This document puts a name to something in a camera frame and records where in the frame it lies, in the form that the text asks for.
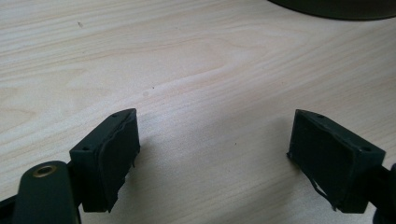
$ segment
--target screw hole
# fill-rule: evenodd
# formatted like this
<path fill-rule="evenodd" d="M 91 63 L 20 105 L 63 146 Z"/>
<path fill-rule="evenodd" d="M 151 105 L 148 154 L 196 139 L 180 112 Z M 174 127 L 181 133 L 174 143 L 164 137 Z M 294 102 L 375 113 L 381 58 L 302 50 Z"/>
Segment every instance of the screw hole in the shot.
<path fill-rule="evenodd" d="M 36 169 L 33 172 L 33 176 L 38 177 L 38 178 L 44 177 L 44 176 L 54 173 L 55 170 L 56 170 L 56 166 L 54 166 L 54 165 L 43 166 L 43 167 Z"/>

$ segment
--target black plastic base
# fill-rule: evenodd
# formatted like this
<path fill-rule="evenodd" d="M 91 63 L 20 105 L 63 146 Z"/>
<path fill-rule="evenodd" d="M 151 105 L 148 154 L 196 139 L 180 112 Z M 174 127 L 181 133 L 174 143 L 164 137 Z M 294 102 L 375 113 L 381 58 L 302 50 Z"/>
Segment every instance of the black plastic base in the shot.
<path fill-rule="evenodd" d="M 385 151 L 331 119 L 297 110 L 288 156 L 334 208 L 364 213 L 370 173 L 382 167 Z"/>
<path fill-rule="evenodd" d="M 345 20 L 375 21 L 396 17 L 395 0 L 270 0 L 309 15 Z"/>

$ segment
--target wood grain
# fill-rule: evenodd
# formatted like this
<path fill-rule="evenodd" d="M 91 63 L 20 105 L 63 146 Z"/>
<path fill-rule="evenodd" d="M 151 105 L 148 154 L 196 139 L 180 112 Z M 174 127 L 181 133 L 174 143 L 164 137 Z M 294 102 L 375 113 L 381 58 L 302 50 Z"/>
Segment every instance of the wood grain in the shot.
<path fill-rule="evenodd" d="M 133 107 L 136 168 L 83 223 L 371 223 L 371 205 L 334 213 L 285 153 L 301 108 L 396 162 L 395 36 L 395 19 L 262 0 L 0 1 L 0 199 Z"/>

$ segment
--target black plastic part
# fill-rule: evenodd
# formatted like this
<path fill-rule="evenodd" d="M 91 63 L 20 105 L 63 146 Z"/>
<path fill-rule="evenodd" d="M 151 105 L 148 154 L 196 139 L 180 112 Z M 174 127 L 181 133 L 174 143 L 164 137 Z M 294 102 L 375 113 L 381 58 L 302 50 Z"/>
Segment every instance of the black plastic part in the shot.
<path fill-rule="evenodd" d="M 331 119 L 296 110 L 288 156 L 334 209 L 363 213 L 368 182 L 385 151 Z"/>
<path fill-rule="evenodd" d="M 12 223 L 80 223 L 66 163 L 48 161 L 24 173 Z"/>
<path fill-rule="evenodd" d="M 366 196 L 377 208 L 374 223 L 396 223 L 396 164 L 372 175 Z"/>
<path fill-rule="evenodd" d="M 69 179 L 70 179 L 70 184 L 72 186 L 73 190 L 73 198 L 75 202 L 75 207 L 79 207 L 81 204 L 81 197 L 82 197 L 82 189 L 79 184 L 78 176 L 76 174 L 76 171 L 73 169 L 72 162 L 70 161 L 67 163 L 67 169 L 69 171 Z"/>
<path fill-rule="evenodd" d="M 14 214 L 15 201 L 17 196 L 14 195 L 0 202 L 0 223 L 11 224 L 12 215 Z"/>
<path fill-rule="evenodd" d="M 270 0 L 306 14 L 347 21 L 373 21 L 396 16 L 395 0 Z"/>
<path fill-rule="evenodd" d="M 139 151 L 135 109 L 109 116 L 70 150 L 85 212 L 111 211 Z"/>

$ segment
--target light wood surface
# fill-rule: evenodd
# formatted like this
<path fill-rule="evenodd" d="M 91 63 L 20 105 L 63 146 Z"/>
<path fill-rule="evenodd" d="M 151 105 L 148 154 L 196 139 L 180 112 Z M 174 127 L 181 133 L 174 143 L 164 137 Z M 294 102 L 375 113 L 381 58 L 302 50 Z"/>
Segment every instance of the light wood surface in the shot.
<path fill-rule="evenodd" d="M 0 1 L 0 199 L 113 112 L 141 153 L 111 214 L 83 223 L 372 223 L 334 212 L 286 159 L 294 110 L 396 162 L 396 20 L 264 0 Z"/>

